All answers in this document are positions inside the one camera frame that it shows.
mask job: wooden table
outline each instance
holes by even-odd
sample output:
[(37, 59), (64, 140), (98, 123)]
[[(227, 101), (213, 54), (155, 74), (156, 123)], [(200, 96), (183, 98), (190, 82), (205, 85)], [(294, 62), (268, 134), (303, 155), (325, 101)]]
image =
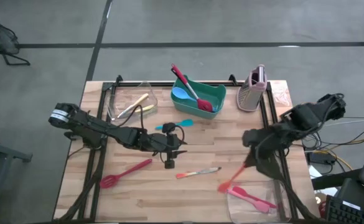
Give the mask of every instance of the wooden table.
[[(82, 110), (90, 110), (96, 116), (100, 91), (103, 82), (87, 82), (83, 93)], [(271, 81), (277, 114), (292, 108), (285, 80)], [(117, 87), (117, 93), (130, 87)], [(165, 122), (176, 122), (191, 118), (194, 126), (185, 128), (185, 142), (180, 150), (188, 152), (178, 156), (175, 169), (165, 170), (159, 156), (149, 152), (126, 149), (109, 139), (103, 176), (120, 174), (137, 163), (152, 158), (153, 163), (137, 172), (124, 176), (116, 187), (101, 189), (98, 202), (97, 222), (230, 222), (226, 196), (217, 192), (220, 183), (226, 181), (240, 167), (249, 149), (244, 147), (241, 137), (244, 130), (262, 128), (261, 113), (246, 113), (237, 109), (237, 87), (228, 87), (223, 109), (213, 120), (206, 120), (181, 113), (174, 108), (170, 99), (170, 87), (153, 87), (158, 99), (157, 113), (144, 120), (149, 133)], [(128, 97), (117, 97), (117, 103), (130, 103)], [(267, 108), (271, 123), (271, 112)], [(138, 121), (128, 126), (140, 127)], [(70, 153), (81, 148), (82, 141), (71, 145)], [(75, 201), (82, 190), (88, 160), (88, 149), (69, 158), (54, 218), (61, 217)], [(291, 147), (287, 156), (291, 182), (302, 202), (315, 215), (319, 211), (302, 148)], [(180, 172), (196, 171), (208, 167), (221, 166), (214, 174), (196, 175), (176, 179)], [(269, 180), (254, 167), (247, 168), (239, 181), (251, 184)]]

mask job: gray floor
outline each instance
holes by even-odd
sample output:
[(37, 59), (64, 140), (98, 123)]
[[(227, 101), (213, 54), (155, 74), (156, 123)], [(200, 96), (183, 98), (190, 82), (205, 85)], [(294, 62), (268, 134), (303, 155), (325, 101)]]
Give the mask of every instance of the gray floor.
[[(106, 0), (0, 0), (0, 23), (23, 44), (95, 43)], [(114, 1), (103, 42), (364, 41), (364, 0)], [(57, 102), (78, 104), (93, 49), (22, 49), (30, 67), (0, 57), (0, 142), (34, 154), (12, 166), (0, 199), (0, 223), (51, 219), (69, 141), (47, 118)], [(93, 80), (173, 80), (176, 63), (194, 79), (245, 79), (263, 63), (288, 81), (295, 104), (341, 92), (347, 116), (364, 116), (364, 47), (101, 49)], [(324, 141), (344, 142), (364, 123), (325, 127)], [(364, 144), (335, 151), (354, 168)], [(319, 167), (325, 172), (328, 167)], [(335, 166), (333, 172), (340, 172)]]

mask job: light blue spoon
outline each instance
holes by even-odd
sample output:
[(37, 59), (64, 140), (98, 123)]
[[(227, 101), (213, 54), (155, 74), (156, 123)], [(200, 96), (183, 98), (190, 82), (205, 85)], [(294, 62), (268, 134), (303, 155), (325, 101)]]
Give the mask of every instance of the light blue spoon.
[[(177, 123), (176, 125), (182, 126), (182, 127), (190, 127), (194, 125), (194, 122), (192, 119), (186, 119), (182, 122)], [(162, 129), (162, 125), (161, 126), (157, 126), (156, 130), (161, 130)]]
[[(179, 88), (179, 87), (173, 87), (172, 94), (182, 100), (192, 100), (194, 102), (197, 102), (196, 99), (189, 96), (189, 94), (187, 94), (187, 92), (184, 89)], [(213, 112), (217, 112), (217, 108), (212, 108), (212, 110), (213, 110)]]

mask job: teal plastic bin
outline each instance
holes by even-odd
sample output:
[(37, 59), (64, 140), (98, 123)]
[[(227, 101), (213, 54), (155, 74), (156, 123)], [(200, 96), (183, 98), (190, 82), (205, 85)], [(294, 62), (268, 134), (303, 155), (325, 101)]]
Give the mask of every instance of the teal plastic bin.
[[(191, 81), (189, 80), (187, 75), (184, 75), (184, 77), (186, 77), (188, 83), (193, 88), (198, 97), (203, 100), (208, 100), (212, 104), (212, 107), (217, 109), (217, 112), (210, 113), (200, 110), (197, 106), (196, 101), (179, 99), (171, 92), (170, 97), (174, 102), (175, 108), (181, 112), (196, 115), (205, 119), (213, 119), (214, 117), (216, 117), (216, 115), (223, 107), (223, 102), (225, 101), (226, 97), (226, 87), (224, 85), (214, 87), (203, 83)], [(193, 94), (191, 94), (189, 89), (187, 89), (186, 86), (184, 86), (182, 81), (180, 81), (179, 79), (175, 81), (173, 87), (179, 87), (184, 89), (192, 98), (194, 98)]]

